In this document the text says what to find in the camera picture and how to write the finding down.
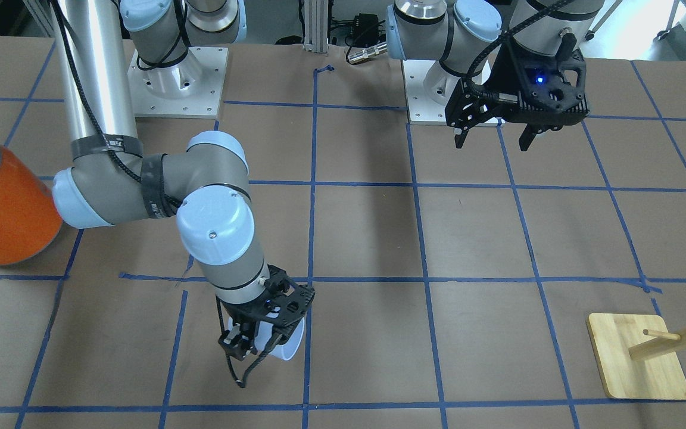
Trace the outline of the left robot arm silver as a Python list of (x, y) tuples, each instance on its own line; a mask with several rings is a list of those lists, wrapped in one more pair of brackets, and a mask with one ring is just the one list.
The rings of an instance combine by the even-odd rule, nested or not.
[(602, 1), (395, 1), (385, 27), (389, 56), (435, 64), (426, 87), (444, 107), (461, 148), (490, 119), (523, 124), (522, 151), (590, 112), (579, 49)]

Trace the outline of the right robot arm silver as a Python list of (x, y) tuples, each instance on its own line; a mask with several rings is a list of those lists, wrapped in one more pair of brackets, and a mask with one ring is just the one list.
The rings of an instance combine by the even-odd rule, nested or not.
[(180, 239), (215, 287), (230, 324), (229, 358), (290, 359), (315, 293), (268, 264), (251, 210), (250, 169), (234, 136), (207, 130), (182, 154), (144, 154), (130, 78), (147, 93), (184, 101), (210, 95), (196, 52), (237, 41), (240, 1), (52, 1), (62, 45), (73, 165), (54, 176), (61, 218), (78, 229), (174, 217)]

